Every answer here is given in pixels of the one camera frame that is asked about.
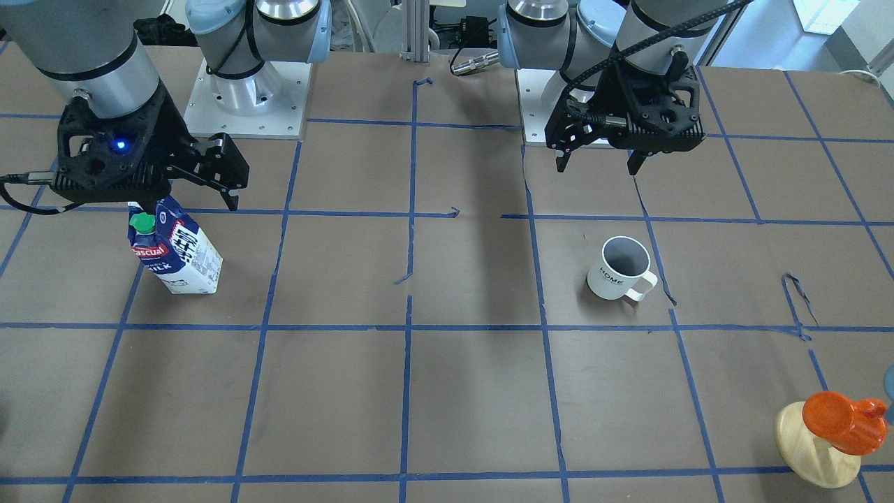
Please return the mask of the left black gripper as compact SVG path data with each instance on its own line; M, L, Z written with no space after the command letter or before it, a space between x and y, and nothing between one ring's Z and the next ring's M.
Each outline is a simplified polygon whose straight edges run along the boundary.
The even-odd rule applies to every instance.
M691 64L652 75L623 61L601 71L591 98L557 103L545 143L555 150L557 172L564 173L573 150L606 139L616 149L632 150L628 173L636 176L652 152L690 152L705 140L699 104Z

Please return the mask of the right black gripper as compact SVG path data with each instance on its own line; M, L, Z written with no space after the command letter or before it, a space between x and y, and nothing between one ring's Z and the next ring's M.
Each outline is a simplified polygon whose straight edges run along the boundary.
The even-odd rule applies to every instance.
M204 141L189 134L165 83L123 117L97 117L82 96L71 99L57 128L58 165L52 191L72 203L127 203L130 214L150 214L139 203L170 193L170 179L214 189L230 212L248 187L249 163L227 133Z

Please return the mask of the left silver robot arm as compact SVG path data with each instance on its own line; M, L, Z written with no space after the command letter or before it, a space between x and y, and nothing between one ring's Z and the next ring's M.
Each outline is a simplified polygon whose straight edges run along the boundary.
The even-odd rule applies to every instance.
M607 140L630 152L638 174L648 157L690 152L705 140L691 57L731 1L508 1L500 6L501 65L554 71L542 140L556 169Z

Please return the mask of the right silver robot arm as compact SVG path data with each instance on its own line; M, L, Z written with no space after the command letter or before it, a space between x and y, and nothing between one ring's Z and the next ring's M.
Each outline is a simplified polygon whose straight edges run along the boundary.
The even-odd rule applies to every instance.
M123 5L3 1L3 29L65 101L57 168L3 175L3 200L32 214L92 203L153 212L182 179L236 211L248 162L224 131L205 141L189 133ZM189 1L186 13L228 112L268 111L280 101L275 61L321 63L330 51L329 1Z

